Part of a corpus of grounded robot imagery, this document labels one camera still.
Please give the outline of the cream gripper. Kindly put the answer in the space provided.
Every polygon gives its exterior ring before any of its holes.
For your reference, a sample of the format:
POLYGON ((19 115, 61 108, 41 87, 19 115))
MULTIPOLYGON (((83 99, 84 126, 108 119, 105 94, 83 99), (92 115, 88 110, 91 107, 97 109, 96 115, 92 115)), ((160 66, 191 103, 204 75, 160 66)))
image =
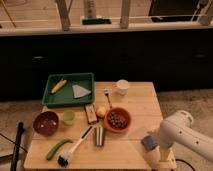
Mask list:
POLYGON ((159 145, 160 161, 168 162, 173 142, 164 133, 161 132, 157 132, 155 137, 159 145))

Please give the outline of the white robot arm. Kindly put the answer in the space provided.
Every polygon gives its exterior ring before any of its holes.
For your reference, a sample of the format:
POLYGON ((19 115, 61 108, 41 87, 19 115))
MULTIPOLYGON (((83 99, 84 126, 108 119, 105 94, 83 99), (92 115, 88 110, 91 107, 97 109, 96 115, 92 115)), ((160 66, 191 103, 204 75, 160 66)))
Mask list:
POLYGON ((213 138, 193 130, 193 122, 192 115, 184 110, 176 111, 161 121, 155 132, 161 161, 167 161, 171 147, 179 143, 213 162, 213 138))

